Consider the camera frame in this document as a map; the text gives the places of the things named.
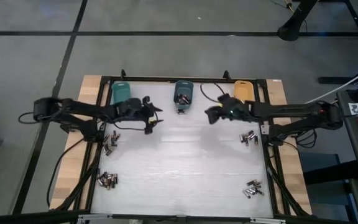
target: white board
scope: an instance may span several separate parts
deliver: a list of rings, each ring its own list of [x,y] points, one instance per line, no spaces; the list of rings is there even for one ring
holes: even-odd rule
[[[273,217],[260,131],[257,123],[219,120],[208,123],[204,110],[216,105],[195,83],[193,103],[177,114],[173,103],[175,84],[130,82],[132,97],[150,96],[163,112],[150,135],[143,131],[118,130],[118,147],[102,154],[100,171],[118,174],[115,189],[95,186],[92,213],[131,215],[189,215],[205,217]],[[222,84],[233,93],[233,84]],[[204,92],[216,99],[221,92],[213,84]],[[117,123],[122,128],[144,128],[141,122]],[[239,135],[254,130],[259,145],[240,143]],[[248,199],[242,189],[251,180],[262,181],[262,195]]]

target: floor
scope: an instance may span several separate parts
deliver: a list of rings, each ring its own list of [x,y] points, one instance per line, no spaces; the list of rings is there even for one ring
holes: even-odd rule
[[[79,30],[275,32],[291,12],[272,1],[92,0]],[[358,1],[351,3],[358,13]],[[72,31],[80,6],[81,0],[0,0],[0,30]],[[318,3],[307,23],[309,32],[357,31],[343,3]],[[118,75],[125,69],[128,75],[221,77],[229,70],[233,78],[282,79],[288,102],[303,103],[335,87],[318,84],[317,77],[358,72],[357,37],[284,42],[278,37],[78,36],[64,71],[69,39],[0,35],[0,215],[11,212],[39,129],[19,124],[17,117],[30,111],[34,100],[51,95],[58,74],[64,75],[61,88],[55,88],[58,96],[76,98],[86,74]],[[342,162],[354,158],[346,130],[318,134],[314,148],[300,150],[339,154]],[[56,124],[49,126],[23,212],[47,210],[47,184],[66,138]],[[332,141],[339,138],[343,141]],[[313,212],[326,213],[326,206],[312,205]],[[342,219],[337,210],[330,215]]]

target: cluster of batteries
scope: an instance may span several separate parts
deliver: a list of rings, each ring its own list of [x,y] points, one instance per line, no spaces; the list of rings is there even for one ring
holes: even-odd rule
[[[265,195],[263,192],[261,192],[259,189],[261,186],[262,181],[253,180],[247,183],[247,189],[243,189],[242,193],[247,196],[247,198],[251,198],[251,195],[260,194]]]
[[[240,142],[246,143],[246,146],[249,145],[249,141],[254,140],[255,145],[258,145],[258,136],[254,133],[254,131],[249,131],[247,134],[240,134]]]
[[[186,95],[183,95],[183,94],[177,95],[177,98],[175,101],[181,105],[189,105],[191,103],[190,99]]]
[[[104,172],[102,175],[100,175],[100,170],[98,169],[96,180],[98,181],[100,187],[104,187],[110,190],[110,188],[115,188],[116,184],[118,184],[118,175],[108,174],[107,172]]]
[[[114,150],[114,147],[117,147],[117,140],[119,139],[121,135],[117,134],[116,131],[113,131],[112,135],[107,135],[106,137],[104,137],[103,139],[103,146],[102,146],[102,150],[103,152],[106,154],[106,156],[109,156],[110,153],[112,153],[112,151]]]

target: wooden table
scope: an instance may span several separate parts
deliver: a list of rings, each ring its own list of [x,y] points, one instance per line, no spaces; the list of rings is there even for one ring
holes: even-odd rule
[[[100,80],[100,75],[85,75],[81,86],[80,94],[78,96],[78,101],[95,104],[99,91]],[[270,103],[272,105],[284,105],[287,103],[281,80],[267,80],[267,86]],[[106,85],[103,92],[104,94],[102,97],[101,106],[104,106],[106,102],[108,92],[107,88],[108,86]],[[261,100],[264,101],[263,93],[260,95]],[[290,122],[290,118],[274,119],[274,123],[276,124],[288,124]],[[65,148],[70,147],[81,138],[82,134],[80,132],[70,133],[68,135]],[[288,138],[286,141],[295,145],[295,140],[292,138]],[[94,153],[94,151],[96,150],[96,144],[93,145],[94,148],[92,148],[92,152]],[[85,154],[85,147],[86,142],[80,143],[75,147],[75,149],[65,155],[65,157],[62,159],[62,163],[60,164],[60,169],[57,175],[55,189],[53,191],[50,208],[56,208],[57,206],[59,206],[78,183],[78,179],[80,178],[81,166]],[[294,148],[286,144],[280,146],[279,148],[285,185],[287,186],[288,190],[291,192],[295,200],[301,205],[301,207],[306,212],[311,214],[308,193],[306,191],[306,185],[303,179],[303,171],[300,164],[298,152]],[[80,208],[85,208],[85,201],[88,193],[88,184],[89,181],[84,187]],[[283,213],[281,194],[277,186],[275,188],[275,193],[277,198],[278,211],[280,213]]]

